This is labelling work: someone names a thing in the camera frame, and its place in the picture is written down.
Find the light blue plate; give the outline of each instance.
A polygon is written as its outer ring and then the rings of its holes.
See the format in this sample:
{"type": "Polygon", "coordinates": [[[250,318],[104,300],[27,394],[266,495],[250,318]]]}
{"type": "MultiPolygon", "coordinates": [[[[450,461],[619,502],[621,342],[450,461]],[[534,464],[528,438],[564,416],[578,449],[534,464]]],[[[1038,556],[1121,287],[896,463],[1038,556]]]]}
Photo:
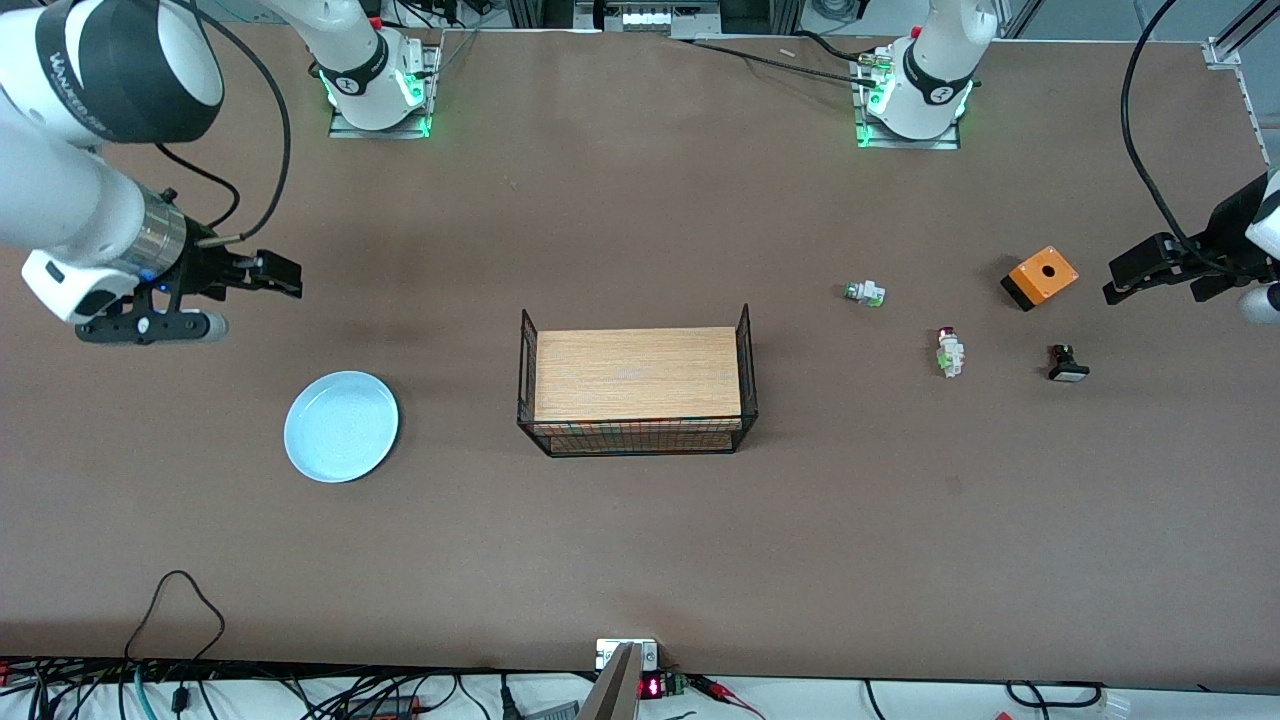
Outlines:
{"type": "Polygon", "coordinates": [[[369,474],[396,442],[399,409],[383,380],[342,370],[307,386],[284,419],[284,452],[321,483],[369,474]]]}

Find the white bracket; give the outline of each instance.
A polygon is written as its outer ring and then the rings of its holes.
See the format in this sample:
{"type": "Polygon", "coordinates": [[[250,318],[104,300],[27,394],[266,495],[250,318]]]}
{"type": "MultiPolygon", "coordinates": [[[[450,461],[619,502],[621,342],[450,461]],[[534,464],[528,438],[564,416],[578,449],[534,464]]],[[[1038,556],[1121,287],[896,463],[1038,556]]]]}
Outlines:
{"type": "Polygon", "coordinates": [[[644,659],[643,670],[645,673],[658,669],[658,641],[653,638],[602,638],[595,641],[595,669],[604,670],[604,666],[609,664],[609,659],[613,657],[613,651],[622,643],[636,643],[640,646],[641,657],[644,659]]]}
{"type": "Polygon", "coordinates": [[[1231,51],[1225,56],[1219,58],[1217,53],[1217,38],[1211,37],[1206,42],[1201,42],[1201,53],[1204,55],[1204,65],[1211,70],[1230,70],[1240,67],[1240,54],[1231,51]]]}

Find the orange push button box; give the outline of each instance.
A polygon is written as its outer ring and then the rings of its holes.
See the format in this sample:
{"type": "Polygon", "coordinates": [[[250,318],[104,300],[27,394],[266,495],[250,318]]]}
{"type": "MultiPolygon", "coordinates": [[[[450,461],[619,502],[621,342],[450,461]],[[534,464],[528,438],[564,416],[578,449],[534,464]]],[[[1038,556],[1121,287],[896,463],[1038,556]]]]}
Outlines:
{"type": "Polygon", "coordinates": [[[1041,305],[1079,279],[1075,268],[1052,245],[1025,259],[1000,281],[1024,311],[1041,305]]]}

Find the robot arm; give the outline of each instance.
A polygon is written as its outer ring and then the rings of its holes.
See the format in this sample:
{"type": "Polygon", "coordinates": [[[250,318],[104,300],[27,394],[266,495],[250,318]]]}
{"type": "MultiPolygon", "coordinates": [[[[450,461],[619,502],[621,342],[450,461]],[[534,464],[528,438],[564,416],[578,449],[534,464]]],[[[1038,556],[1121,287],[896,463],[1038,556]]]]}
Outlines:
{"type": "MultiPolygon", "coordinates": [[[[375,31],[356,0],[271,0],[321,67],[330,101],[361,129],[424,102],[421,42],[375,31]]],[[[187,142],[209,129],[223,82],[188,3],[60,0],[0,15],[0,241],[32,250],[23,278],[90,342],[210,341],[215,313],[180,299],[227,288],[302,295],[301,268],[234,255],[156,193],[108,165],[106,142],[187,142]],[[166,310],[152,291],[169,293],[166,310]],[[182,311],[179,323],[173,313],[182,311]]]]}
{"type": "Polygon", "coordinates": [[[358,0],[265,0],[302,36],[329,101],[352,126],[385,129],[426,101],[422,41],[374,29],[358,0]]]}
{"type": "Polygon", "coordinates": [[[1213,209],[1204,231],[1179,242],[1156,233],[1111,260],[1107,305],[1161,284],[1190,283],[1204,302],[1233,287],[1263,283],[1239,300],[1251,323],[1280,324],[1280,174],[1258,176],[1213,209]]]}
{"type": "Polygon", "coordinates": [[[918,35],[877,50],[892,60],[887,70],[872,73],[881,85],[867,110],[902,137],[938,137],[964,111],[997,24],[988,0],[929,0],[918,35]]]}

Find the electrical connector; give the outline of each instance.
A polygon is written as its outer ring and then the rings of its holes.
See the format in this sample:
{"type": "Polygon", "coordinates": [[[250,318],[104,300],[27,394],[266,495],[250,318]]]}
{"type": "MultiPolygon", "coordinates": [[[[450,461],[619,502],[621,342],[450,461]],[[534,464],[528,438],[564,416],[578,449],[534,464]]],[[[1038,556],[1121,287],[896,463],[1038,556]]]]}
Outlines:
{"type": "Polygon", "coordinates": [[[188,702],[191,702],[191,691],[179,685],[173,691],[173,697],[169,700],[169,711],[178,715],[183,710],[187,710],[188,702]]]}
{"type": "Polygon", "coordinates": [[[845,286],[845,297],[858,302],[859,305],[879,307],[884,304],[884,288],[878,287],[876,281],[849,283],[845,286]]]}
{"type": "Polygon", "coordinates": [[[881,68],[887,70],[893,67],[893,58],[891,55],[863,53],[858,56],[858,64],[867,68],[881,68]]]}
{"type": "Polygon", "coordinates": [[[520,708],[516,707],[516,698],[511,694],[511,688],[507,687],[506,675],[502,676],[502,720],[525,720],[520,708]]]}
{"type": "Polygon", "coordinates": [[[1078,383],[1089,377],[1088,365],[1080,365],[1075,361],[1075,348],[1070,345],[1055,345],[1048,348],[1048,354],[1053,359],[1048,379],[1060,383],[1078,383]]]}
{"type": "Polygon", "coordinates": [[[959,375],[964,368],[964,343],[956,337],[955,328],[938,329],[938,368],[947,378],[959,375]]]}
{"type": "Polygon", "coordinates": [[[707,678],[705,675],[685,675],[685,678],[689,679],[689,687],[714,700],[716,702],[727,703],[728,698],[733,694],[732,691],[716,680],[707,678]]]}

